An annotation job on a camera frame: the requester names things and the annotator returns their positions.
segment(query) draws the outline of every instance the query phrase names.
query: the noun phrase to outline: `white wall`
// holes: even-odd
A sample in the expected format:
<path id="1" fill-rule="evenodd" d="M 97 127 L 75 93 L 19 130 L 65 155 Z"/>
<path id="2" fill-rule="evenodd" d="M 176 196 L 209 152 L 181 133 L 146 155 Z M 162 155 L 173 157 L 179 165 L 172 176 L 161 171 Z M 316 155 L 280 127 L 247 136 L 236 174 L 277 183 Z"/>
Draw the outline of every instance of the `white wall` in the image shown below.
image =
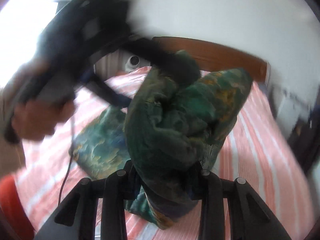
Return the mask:
<path id="1" fill-rule="evenodd" d="M 304 0 L 134 0 L 148 36 L 212 41 L 267 60 L 271 83 L 313 104 L 320 83 L 320 24 Z"/>

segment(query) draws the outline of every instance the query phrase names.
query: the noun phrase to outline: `crumpled green fabric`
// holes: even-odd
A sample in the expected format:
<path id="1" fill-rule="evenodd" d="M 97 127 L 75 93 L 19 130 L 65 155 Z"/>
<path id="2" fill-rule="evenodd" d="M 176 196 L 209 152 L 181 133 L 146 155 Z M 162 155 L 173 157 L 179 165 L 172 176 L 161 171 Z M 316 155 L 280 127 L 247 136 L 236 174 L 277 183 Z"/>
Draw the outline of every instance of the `crumpled green fabric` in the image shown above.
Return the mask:
<path id="1" fill-rule="evenodd" d="M 143 188 L 124 206 L 161 229 L 196 205 L 184 190 L 185 172 L 197 161 L 211 170 L 252 85 L 243 69 L 199 79 L 195 60 L 184 51 L 177 57 L 199 73 L 190 76 L 192 85 L 178 85 L 153 67 L 124 123 L 120 109 L 110 106 L 76 138 L 77 162 L 93 178 L 106 177 L 132 159 Z"/>
<path id="2" fill-rule="evenodd" d="M 197 67 L 185 52 L 179 56 Z M 213 167 L 251 85 L 243 69 L 210 73 L 186 88 L 160 69 L 150 70 L 129 106 L 124 133 L 155 213 L 175 221 L 181 215 L 177 205 L 186 211 L 194 206 L 184 189 L 185 173 L 197 161 Z"/>

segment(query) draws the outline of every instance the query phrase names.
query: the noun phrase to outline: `mattress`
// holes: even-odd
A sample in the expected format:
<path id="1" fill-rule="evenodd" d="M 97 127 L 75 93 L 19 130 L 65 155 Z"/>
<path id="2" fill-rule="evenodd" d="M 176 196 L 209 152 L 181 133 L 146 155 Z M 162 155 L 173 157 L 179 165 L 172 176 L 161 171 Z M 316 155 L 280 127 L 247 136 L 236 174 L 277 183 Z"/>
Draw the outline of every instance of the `mattress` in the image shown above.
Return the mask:
<path id="1" fill-rule="evenodd" d="M 109 79 L 120 93 L 133 97 L 150 67 Z M 108 104 L 89 90 L 77 93 L 75 130 L 97 117 Z M 26 168 L 15 174 L 21 204 L 38 231 L 58 204 L 59 190 L 67 171 L 71 144 L 70 121 L 58 125 L 56 133 L 41 143 L 23 142 Z M 302 240 L 314 224 L 312 202 L 306 177 L 274 121 L 266 96 L 253 83 L 234 129 L 227 136 L 212 172 L 220 178 L 245 178 L 278 217 L 293 240 Z M 87 177 L 76 163 L 63 189 L 62 199 L 77 182 Z M 97 212 L 99 239 L 101 201 Z M 230 239 L 228 205 L 224 202 L 226 239 Z M 172 228 L 160 230 L 136 215 L 125 213 L 128 239 L 195 240 L 198 236 L 201 203 Z"/>

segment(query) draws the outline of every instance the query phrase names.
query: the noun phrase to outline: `red cloth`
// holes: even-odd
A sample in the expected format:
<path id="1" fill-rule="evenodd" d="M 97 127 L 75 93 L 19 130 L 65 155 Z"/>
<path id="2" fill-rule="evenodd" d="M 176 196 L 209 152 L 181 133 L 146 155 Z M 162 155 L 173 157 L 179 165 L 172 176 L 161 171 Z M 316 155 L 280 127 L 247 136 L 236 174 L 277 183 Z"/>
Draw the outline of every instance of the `red cloth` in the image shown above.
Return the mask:
<path id="1" fill-rule="evenodd" d="M 0 206 L 12 229 L 22 240 L 32 240 L 34 229 L 26 216 L 12 175 L 0 181 Z"/>

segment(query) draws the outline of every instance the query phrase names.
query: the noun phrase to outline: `human hand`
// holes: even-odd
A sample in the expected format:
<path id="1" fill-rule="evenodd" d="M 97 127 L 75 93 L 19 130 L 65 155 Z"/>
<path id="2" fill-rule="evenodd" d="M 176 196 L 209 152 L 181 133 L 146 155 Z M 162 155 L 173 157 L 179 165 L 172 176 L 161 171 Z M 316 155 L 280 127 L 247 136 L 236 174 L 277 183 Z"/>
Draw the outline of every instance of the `human hand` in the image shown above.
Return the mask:
<path id="1" fill-rule="evenodd" d="M 30 100 L 14 109 L 12 128 L 22 138 L 42 141 L 46 135 L 53 135 L 58 123 L 65 123 L 75 112 L 73 101 L 63 107 L 49 105 L 39 100 Z"/>
<path id="2" fill-rule="evenodd" d="M 47 63 L 41 59 L 32 59 L 21 66 L 4 88 L 5 109 L 24 80 L 42 73 L 47 67 Z M 68 101 L 63 106 L 53 106 L 40 100 L 30 100 L 15 107 L 11 124 L 19 138 L 41 141 L 46 135 L 53 135 L 55 126 L 66 122 L 74 112 L 73 101 Z"/>

